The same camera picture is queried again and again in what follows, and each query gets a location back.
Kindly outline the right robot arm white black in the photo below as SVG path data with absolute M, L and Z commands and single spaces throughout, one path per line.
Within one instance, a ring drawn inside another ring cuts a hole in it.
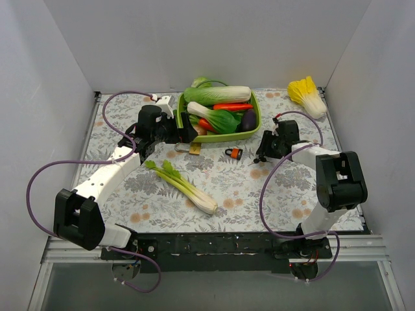
M 271 232 L 272 252 L 278 259 L 331 255 L 328 234 L 341 216 L 368 197 L 359 157 L 355 152 L 332 151 L 300 139 L 296 121 L 273 119 L 275 130 L 266 130 L 257 156 L 260 161 L 279 159 L 304 165 L 316 174 L 317 203 L 292 236 Z

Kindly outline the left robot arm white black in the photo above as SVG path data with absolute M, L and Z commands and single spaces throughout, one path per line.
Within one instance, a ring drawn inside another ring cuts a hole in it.
M 86 250 L 98 246 L 115 247 L 124 259 L 133 258 L 138 244 L 131 230 L 104 222 L 100 208 L 128 175 L 139 168 L 158 143 L 190 143 L 197 137 L 187 113 L 180 114 L 182 125 L 172 112 L 159 105 L 145 105 L 109 158 L 85 182 L 73 190 L 62 189 L 55 199 L 53 232 Z

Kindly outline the orange black padlock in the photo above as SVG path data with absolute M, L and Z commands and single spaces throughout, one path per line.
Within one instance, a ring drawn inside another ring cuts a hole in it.
M 236 160 L 240 160 L 243 155 L 243 150 L 240 148 L 228 148 L 224 152 L 228 157 Z

